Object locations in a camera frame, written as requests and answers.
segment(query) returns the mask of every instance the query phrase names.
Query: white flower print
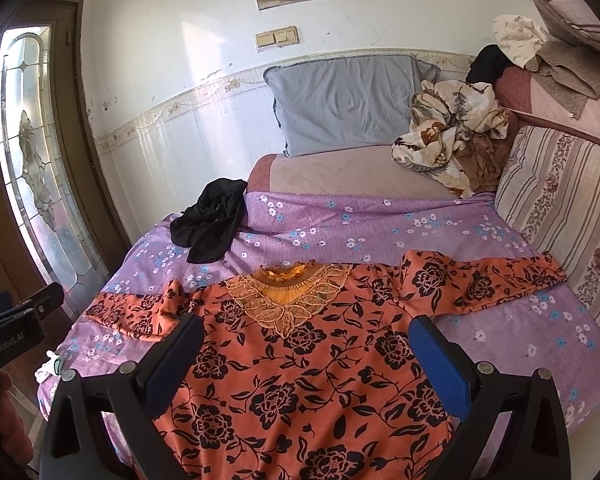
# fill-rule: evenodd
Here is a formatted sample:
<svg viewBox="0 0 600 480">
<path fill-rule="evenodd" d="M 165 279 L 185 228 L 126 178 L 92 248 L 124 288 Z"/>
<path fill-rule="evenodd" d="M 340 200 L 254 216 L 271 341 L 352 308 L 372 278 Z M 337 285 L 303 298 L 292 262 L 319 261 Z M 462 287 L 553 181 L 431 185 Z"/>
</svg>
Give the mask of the white flower print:
<svg viewBox="0 0 600 480">
<path fill-rule="evenodd" d="M 573 422 L 573 417 L 576 414 L 576 409 L 572 406 L 569 406 L 567 408 L 567 412 L 564 414 L 564 421 L 567 423 L 567 428 L 571 425 L 571 423 Z"/>
</svg>

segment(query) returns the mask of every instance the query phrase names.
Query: black garment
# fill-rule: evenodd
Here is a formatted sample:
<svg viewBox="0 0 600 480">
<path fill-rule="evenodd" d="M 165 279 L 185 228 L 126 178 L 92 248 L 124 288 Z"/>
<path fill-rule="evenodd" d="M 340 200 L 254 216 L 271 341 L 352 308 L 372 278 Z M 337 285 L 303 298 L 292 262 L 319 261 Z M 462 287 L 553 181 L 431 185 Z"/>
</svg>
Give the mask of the black garment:
<svg viewBox="0 0 600 480">
<path fill-rule="evenodd" d="M 218 178 L 205 186 L 198 201 L 171 221 L 171 241 L 190 247 L 190 264 L 212 264 L 224 256 L 246 213 L 243 180 Z"/>
<path fill-rule="evenodd" d="M 491 83 L 502 76 L 504 69 L 513 66 L 510 59 L 504 55 L 497 45 L 487 45 L 471 63 L 471 69 L 466 76 L 468 83 Z"/>
</svg>

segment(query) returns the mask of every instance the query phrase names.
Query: switch panel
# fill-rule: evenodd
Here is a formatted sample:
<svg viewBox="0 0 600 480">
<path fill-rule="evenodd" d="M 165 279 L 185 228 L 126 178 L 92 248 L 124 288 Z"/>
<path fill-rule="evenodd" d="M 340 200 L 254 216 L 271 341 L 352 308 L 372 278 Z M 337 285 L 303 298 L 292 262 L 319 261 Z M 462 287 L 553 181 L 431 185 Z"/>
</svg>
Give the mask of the switch panel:
<svg viewBox="0 0 600 480">
<path fill-rule="evenodd" d="M 256 47 L 258 51 L 270 46 L 287 46 L 299 43 L 298 28 L 285 27 L 276 30 L 268 30 L 256 34 Z"/>
</svg>

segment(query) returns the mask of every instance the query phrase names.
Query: stained glass panel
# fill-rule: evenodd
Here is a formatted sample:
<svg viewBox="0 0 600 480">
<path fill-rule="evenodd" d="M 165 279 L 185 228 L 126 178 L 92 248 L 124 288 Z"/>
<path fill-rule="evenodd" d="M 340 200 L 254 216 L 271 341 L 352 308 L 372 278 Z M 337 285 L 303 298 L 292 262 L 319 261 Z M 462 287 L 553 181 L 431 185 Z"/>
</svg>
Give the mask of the stained glass panel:
<svg viewBox="0 0 600 480">
<path fill-rule="evenodd" d="M 108 275 L 80 218 L 51 109 L 51 26 L 7 30 L 0 46 L 0 164 L 16 223 L 40 273 L 75 319 Z"/>
</svg>

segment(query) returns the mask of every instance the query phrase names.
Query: gray pillow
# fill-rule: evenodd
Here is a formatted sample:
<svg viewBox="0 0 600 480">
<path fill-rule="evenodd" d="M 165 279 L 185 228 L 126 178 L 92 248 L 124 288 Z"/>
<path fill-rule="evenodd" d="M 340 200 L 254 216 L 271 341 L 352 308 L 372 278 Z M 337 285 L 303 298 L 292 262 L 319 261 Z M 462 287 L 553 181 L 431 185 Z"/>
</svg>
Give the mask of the gray pillow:
<svg viewBox="0 0 600 480">
<path fill-rule="evenodd" d="M 409 131 L 420 82 L 439 77 L 439 67 L 401 55 L 315 60 L 264 73 L 288 156 L 392 144 Z"/>
</svg>

